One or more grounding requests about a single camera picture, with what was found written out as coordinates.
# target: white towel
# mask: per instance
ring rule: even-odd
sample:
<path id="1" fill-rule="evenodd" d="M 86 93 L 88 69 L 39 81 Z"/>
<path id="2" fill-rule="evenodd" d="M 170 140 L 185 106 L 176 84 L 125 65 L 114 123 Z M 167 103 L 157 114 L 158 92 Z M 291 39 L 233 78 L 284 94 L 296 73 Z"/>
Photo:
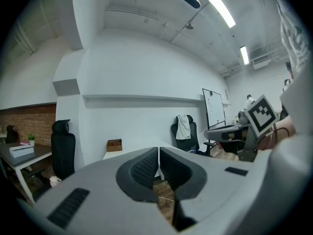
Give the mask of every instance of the white towel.
<path id="1" fill-rule="evenodd" d="M 177 140 L 190 139 L 190 125 L 186 115 L 178 115 Z"/>

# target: ceiling light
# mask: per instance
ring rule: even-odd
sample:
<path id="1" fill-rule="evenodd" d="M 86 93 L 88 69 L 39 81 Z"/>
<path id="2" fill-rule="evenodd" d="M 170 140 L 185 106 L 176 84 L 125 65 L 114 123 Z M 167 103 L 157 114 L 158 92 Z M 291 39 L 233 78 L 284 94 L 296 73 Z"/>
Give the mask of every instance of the ceiling light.
<path id="1" fill-rule="evenodd" d="M 209 1 L 211 2 L 211 4 L 213 4 L 213 6 L 217 9 L 220 15 L 224 18 L 229 28 L 236 24 L 230 12 L 226 8 L 225 4 L 222 2 L 222 0 L 209 0 Z"/>
<path id="2" fill-rule="evenodd" d="M 248 53 L 246 51 L 246 47 L 242 46 L 240 48 L 240 51 L 241 51 L 241 55 L 242 55 L 243 60 L 244 60 L 244 64 L 247 65 L 249 63 L 249 58 L 248 58 Z"/>

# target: chair armrest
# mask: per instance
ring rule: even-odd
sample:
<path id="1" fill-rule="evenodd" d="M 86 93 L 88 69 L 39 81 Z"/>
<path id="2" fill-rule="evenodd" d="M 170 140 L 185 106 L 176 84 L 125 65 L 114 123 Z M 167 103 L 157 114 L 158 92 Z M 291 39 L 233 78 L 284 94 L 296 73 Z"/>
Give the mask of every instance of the chair armrest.
<path id="1" fill-rule="evenodd" d="M 27 173 L 27 177 L 37 176 L 38 174 L 42 173 L 45 170 L 45 168 L 38 168 L 35 170 L 31 170 L 29 173 Z"/>
<path id="2" fill-rule="evenodd" d="M 207 145 L 207 146 L 211 146 L 211 147 L 215 147 L 215 146 L 216 146 L 216 144 L 214 144 L 214 143 L 209 143 L 209 142 L 204 142 L 204 144 Z"/>

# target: black office chair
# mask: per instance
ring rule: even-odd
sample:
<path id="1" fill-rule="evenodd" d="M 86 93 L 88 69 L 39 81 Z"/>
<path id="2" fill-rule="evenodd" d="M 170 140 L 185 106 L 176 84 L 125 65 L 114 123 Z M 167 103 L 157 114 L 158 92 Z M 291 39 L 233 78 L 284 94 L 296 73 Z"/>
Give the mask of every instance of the black office chair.
<path id="1" fill-rule="evenodd" d="M 6 127 L 6 138 L 5 138 L 5 143 L 15 143 L 19 139 L 19 134 L 13 130 L 14 125 L 8 125 Z"/>
<path id="2" fill-rule="evenodd" d="M 51 135 L 51 151 L 52 151 L 52 167 L 55 175 L 60 179 L 65 179 L 75 172 L 74 170 L 74 154 L 76 138 L 72 133 L 68 133 L 68 122 L 67 120 L 59 120 L 54 122 L 52 125 Z M 37 176 L 42 182 L 46 181 L 41 175 L 44 168 L 39 168 L 28 173 L 28 177 Z M 51 188 L 50 182 L 47 182 L 33 193 L 35 201 L 39 199 L 48 189 Z"/>
<path id="3" fill-rule="evenodd" d="M 187 117 L 188 117 L 189 125 L 190 125 L 190 139 L 185 139 L 185 140 L 177 140 L 176 139 L 176 133 L 178 130 L 178 117 L 176 117 L 175 124 L 172 124 L 172 126 L 171 126 L 171 131 L 172 131 L 174 138 L 176 140 L 177 148 L 180 150 L 183 150 L 183 151 L 190 151 L 190 150 L 195 149 L 196 150 L 195 154 L 203 155 L 203 156 L 207 156 L 207 157 L 212 157 L 210 155 L 210 149 L 212 147 L 215 147 L 216 145 L 213 143 L 204 142 L 204 144 L 207 145 L 206 151 L 205 152 L 199 151 L 200 147 L 199 147 L 198 136 L 197 136 L 197 125 L 190 115 L 187 115 Z"/>

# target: brick wall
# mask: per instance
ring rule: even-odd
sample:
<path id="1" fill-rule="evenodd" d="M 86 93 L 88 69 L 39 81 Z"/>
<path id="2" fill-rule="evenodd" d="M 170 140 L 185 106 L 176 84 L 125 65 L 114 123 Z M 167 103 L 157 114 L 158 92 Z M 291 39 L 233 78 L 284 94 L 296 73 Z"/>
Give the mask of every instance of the brick wall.
<path id="1" fill-rule="evenodd" d="M 7 125 L 14 125 L 20 141 L 27 141 L 29 134 L 35 136 L 35 143 L 51 146 L 51 127 L 55 122 L 56 104 L 22 107 L 0 111 L 2 132 Z"/>

